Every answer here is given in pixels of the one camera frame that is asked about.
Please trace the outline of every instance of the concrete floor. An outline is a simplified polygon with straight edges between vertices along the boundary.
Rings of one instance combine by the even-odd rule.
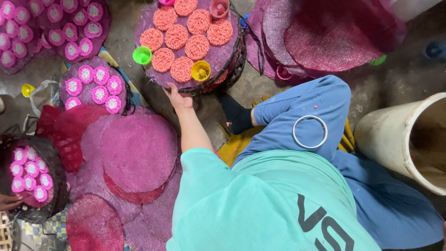
[[[141,94],[153,109],[177,129],[178,119],[162,89],[149,82],[141,65],[132,59],[134,50],[134,29],[141,10],[150,4],[149,0],[107,0],[112,15],[109,36],[104,44],[126,72]],[[233,0],[233,4],[242,15],[249,13],[255,0]],[[423,13],[407,23],[408,36],[403,44],[391,53],[381,66],[363,65],[338,76],[351,87],[352,98],[349,121],[354,128],[368,112],[423,100],[446,89],[446,64],[432,63],[422,56],[427,43],[432,40],[446,40],[446,1]],[[26,114],[31,112],[29,100],[20,93],[22,84],[38,86],[45,79],[51,79],[59,70],[60,58],[34,59],[25,69],[15,75],[0,73],[0,95],[7,105],[6,113],[0,115],[0,131],[16,123],[22,124]],[[247,62],[238,82],[227,92],[245,107],[251,107],[251,101],[261,101],[262,95],[274,95],[289,87],[260,76]],[[216,125],[225,124],[225,116],[214,96],[195,98],[195,108],[200,121],[215,148],[220,148],[227,137]],[[428,196],[437,210],[446,216],[446,200],[421,188],[416,182],[395,174],[404,182],[410,183]]]

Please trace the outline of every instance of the hand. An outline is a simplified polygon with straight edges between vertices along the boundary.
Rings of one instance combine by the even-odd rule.
[[[178,88],[174,83],[167,83],[167,85],[169,85],[171,89],[170,92],[166,88],[163,88],[163,90],[169,97],[170,103],[172,104],[177,114],[185,109],[193,109],[192,97],[190,96],[190,94],[178,93]]]
[[[0,194],[0,212],[16,209],[22,204],[22,198],[16,195]]]

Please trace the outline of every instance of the plastic container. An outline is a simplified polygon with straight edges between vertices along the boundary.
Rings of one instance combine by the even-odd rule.
[[[446,195],[446,92],[371,112],[354,136],[371,160]]]

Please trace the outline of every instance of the foot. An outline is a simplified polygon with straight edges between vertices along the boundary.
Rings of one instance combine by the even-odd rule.
[[[238,135],[252,127],[251,110],[241,106],[228,94],[221,92],[217,95],[226,115],[227,125],[232,134]]]

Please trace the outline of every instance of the pink and white fryums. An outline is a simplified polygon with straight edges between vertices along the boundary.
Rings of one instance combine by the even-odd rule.
[[[82,8],[77,14],[76,16],[73,18],[73,22],[77,25],[77,26],[83,26],[88,22],[88,16],[87,16],[87,11]]]
[[[36,178],[37,176],[39,176],[39,167],[37,167],[37,163],[34,161],[28,161],[25,164],[25,171],[26,174],[28,174],[29,176]]]
[[[23,148],[16,148],[14,151],[14,160],[19,164],[24,165],[28,159],[26,158],[26,153]]]
[[[17,32],[17,38],[22,43],[29,43],[34,38],[34,32],[29,26],[22,25]]]
[[[91,3],[87,8],[88,19],[93,22],[101,20],[104,9],[100,3]]]
[[[48,193],[43,186],[36,186],[34,189],[34,197],[38,202],[44,202],[48,199]]]
[[[5,1],[1,5],[1,12],[6,19],[13,19],[16,6],[10,1]]]
[[[90,22],[84,28],[87,38],[98,38],[102,35],[102,25],[98,22]]]
[[[95,82],[98,85],[105,85],[110,78],[110,73],[107,68],[99,66],[95,69]]]
[[[17,161],[12,162],[11,165],[9,166],[9,169],[11,169],[12,175],[22,177],[23,166]]]
[[[26,157],[27,157],[29,160],[32,160],[32,161],[35,161],[36,158],[39,157],[39,156],[37,155],[36,150],[34,150],[34,148],[32,148],[32,147],[30,147],[30,146],[25,147],[25,154],[26,154]]]
[[[40,184],[46,190],[50,190],[53,188],[53,179],[49,174],[42,173],[40,174]]]
[[[79,49],[82,56],[88,56],[93,52],[93,43],[89,38],[83,38],[79,42]]]
[[[6,22],[6,34],[10,38],[14,38],[17,36],[17,33],[19,33],[19,25],[14,20],[8,20]]]
[[[33,191],[36,188],[37,182],[35,178],[25,175],[23,176],[23,180],[25,181],[25,189],[27,191]]]
[[[20,25],[26,25],[31,18],[31,14],[25,7],[17,7],[14,12],[14,20]]]
[[[89,65],[82,65],[78,70],[78,78],[82,83],[89,84],[93,82],[95,71]]]
[[[75,60],[79,57],[81,51],[75,42],[69,42],[65,46],[65,56],[69,60]]]
[[[77,78],[65,81],[65,90],[72,96],[79,95],[82,91],[82,81]]]
[[[69,110],[69,109],[76,107],[78,105],[82,105],[81,101],[77,97],[71,97],[66,100],[65,109]]]
[[[61,29],[52,29],[48,34],[50,43],[55,46],[61,46],[65,43],[65,34]]]
[[[13,192],[23,192],[25,190],[25,180],[22,177],[14,177],[11,189]]]
[[[14,52],[14,55],[20,59],[26,57],[28,54],[28,48],[26,45],[16,40],[12,42],[12,51]]]
[[[105,101],[105,109],[111,114],[117,114],[121,109],[121,100],[117,96],[109,96]]]
[[[66,13],[73,13],[78,9],[78,0],[60,0],[60,6]]]
[[[58,4],[52,4],[51,6],[48,7],[47,16],[52,23],[59,22],[63,18],[62,7],[60,7],[60,5]]]
[[[78,40],[78,28],[74,24],[67,23],[63,27],[63,32],[65,33],[67,41],[76,42]]]
[[[40,173],[48,173],[49,169],[46,166],[46,163],[44,160],[42,160],[42,158],[37,157],[36,158],[36,163],[37,163],[37,167],[39,168]]]
[[[45,6],[43,5],[41,0],[30,0],[29,7],[31,9],[31,13],[33,16],[38,17],[45,10]]]
[[[91,91],[91,97],[93,98],[93,101],[95,103],[97,103],[98,105],[104,104],[105,101],[107,101],[107,98],[108,98],[107,88],[105,88],[102,85],[96,86]]]
[[[118,76],[112,76],[107,82],[108,92],[112,95],[119,95],[122,91],[122,82]]]
[[[0,33],[0,50],[7,50],[11,47],[11,39],[8,34]]]

